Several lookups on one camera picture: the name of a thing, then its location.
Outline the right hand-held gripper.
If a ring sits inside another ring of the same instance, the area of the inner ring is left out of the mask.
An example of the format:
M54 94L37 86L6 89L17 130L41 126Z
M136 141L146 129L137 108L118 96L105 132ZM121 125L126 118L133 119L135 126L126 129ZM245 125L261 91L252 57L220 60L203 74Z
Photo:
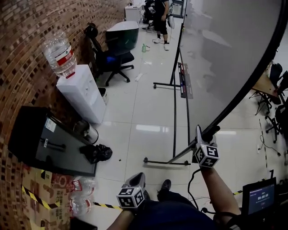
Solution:
M213 135L211 142L205 142L202 139L201 127L196 127L196 148L193 150L192 163L197 163L201 168L213 168L220 159L220 153L217 148L216 136Z

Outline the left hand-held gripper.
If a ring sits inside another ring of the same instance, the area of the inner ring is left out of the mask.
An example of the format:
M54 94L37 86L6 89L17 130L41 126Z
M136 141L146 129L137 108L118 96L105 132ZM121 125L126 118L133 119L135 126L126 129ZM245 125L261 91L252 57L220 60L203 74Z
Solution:
M144 201L145 174L140 172L128 178L117 195L122 209L137 209Z

